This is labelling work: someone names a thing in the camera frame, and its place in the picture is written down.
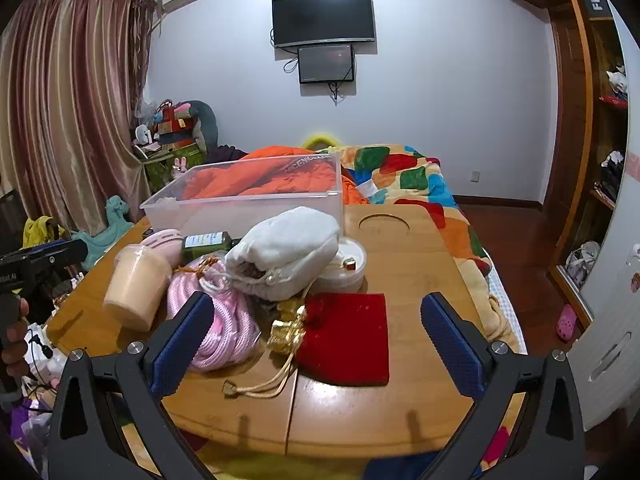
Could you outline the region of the person's left hand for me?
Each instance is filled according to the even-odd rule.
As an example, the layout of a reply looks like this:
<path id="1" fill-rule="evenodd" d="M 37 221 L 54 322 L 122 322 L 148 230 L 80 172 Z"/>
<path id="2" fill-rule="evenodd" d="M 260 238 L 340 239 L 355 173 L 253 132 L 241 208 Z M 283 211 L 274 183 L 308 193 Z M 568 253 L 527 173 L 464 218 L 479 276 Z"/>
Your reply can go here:
<path id="1" fill-rule="evenodd" d="M 6 328 L 6 338 L 8 338 L 9 344 L 1 353 L 6 372 L 14 378 L 21 378 L 29 373 L 29 366 L 25 361 L 27 344 L 24 341 L 27 333 L 26 315 L 29 312 L 29 305 L 25 299 L 21 299 L 20 308 L 20 318 Z"/>

